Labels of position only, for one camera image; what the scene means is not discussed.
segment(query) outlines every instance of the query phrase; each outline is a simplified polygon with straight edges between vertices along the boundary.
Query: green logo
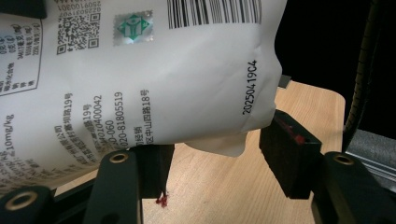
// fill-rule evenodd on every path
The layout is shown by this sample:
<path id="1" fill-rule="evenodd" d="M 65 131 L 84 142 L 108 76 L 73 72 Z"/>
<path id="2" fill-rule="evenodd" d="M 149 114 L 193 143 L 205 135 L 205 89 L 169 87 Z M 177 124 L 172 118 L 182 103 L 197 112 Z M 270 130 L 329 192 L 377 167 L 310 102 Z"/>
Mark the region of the green logo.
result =
<path id="1" fill-rule="evenodd" d="M 143 20 L 142 17 L 132 15 L 130 18 L 123 21 L 123 23 L 117 28 L 124 37 L 129 37 L 135 40 L 143 31 L 148 28 L 149 23 Z"/>

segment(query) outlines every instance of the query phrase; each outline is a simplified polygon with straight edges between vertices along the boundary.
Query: white plastic bag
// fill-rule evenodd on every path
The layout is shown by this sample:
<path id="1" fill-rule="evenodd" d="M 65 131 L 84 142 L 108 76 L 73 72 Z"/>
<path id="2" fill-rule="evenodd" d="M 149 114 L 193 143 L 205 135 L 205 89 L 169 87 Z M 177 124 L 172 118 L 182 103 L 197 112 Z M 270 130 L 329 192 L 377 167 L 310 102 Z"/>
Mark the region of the white plastic bag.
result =
<path id="1" fill-rule="evenodd" d="M 139 145 L 238 156 L 270 124 L 286 0 L 46 4 L 44 20 L 0 14 L 0 194 Z"/>

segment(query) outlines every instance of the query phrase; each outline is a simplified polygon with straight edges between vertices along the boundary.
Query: wooden table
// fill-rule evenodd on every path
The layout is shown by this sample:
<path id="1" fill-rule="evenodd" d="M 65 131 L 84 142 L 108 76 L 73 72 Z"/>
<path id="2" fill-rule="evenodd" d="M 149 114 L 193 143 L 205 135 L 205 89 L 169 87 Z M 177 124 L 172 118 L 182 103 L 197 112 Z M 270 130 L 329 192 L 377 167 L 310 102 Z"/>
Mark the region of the wooden table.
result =
<path id="1" fill-rule="evenodd" d="M 345 100 L 336 92 L 292 81 L 278 89 L 276 108 L 322 142 L 321 152 L 341 151 Z M 285 197 L 259 149 L 260 131 L 247 135 L 245 152 L 230 158 L 177 144 L 168 178 L 168 206 L 143 200 L 144 222 L 314 223 L 311 200 Z M 95 172 L 60 187 L 69 189 Z"/>

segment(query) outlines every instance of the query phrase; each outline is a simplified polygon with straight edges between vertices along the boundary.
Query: qr code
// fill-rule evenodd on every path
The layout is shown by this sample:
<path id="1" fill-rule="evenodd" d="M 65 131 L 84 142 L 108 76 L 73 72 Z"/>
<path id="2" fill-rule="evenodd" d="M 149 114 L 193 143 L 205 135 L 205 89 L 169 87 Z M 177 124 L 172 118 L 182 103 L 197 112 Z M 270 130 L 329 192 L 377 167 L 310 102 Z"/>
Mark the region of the qr code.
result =
<path id="1" fill-rule="evenodd" d="M 59 19 L 57 54 L 99 47 L 100 13 Z"/>

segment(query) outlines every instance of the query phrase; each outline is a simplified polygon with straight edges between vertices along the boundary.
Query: bolt hole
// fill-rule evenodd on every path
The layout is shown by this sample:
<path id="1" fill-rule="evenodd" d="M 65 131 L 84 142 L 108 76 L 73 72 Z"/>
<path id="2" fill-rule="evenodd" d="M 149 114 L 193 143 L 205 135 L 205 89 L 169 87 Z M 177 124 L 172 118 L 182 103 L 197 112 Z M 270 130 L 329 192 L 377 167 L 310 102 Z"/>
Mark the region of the bolt hole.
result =
<path id="1" fill-rule="evenodd" d="M 22 209 L 37 199 L 37 193 L 34 191 L 26 191 L 17 194 L 6 203 L 6 209 L 8 211 L 16 211 Z"/>
<path id="2" fill-rule="evenodd" d="M 353 160 L 343 155 L 334 156 L 334 160 L 344 165 L 353 165 L 354 163 Z"/>
<path id="3" fill-rule="evenodd" d="M 110 161 L 113 163 L 120 163 L 126 161 L 128 159 L 128 155 L 125 153 L 119 153 L 110 158 Z"/>
<path id="4" fill-rule="evenodd" d="M 116 224 L 120 220 L 120 216 L 116 213 L 108 214 L 102 217 L 101 224 Z"/>

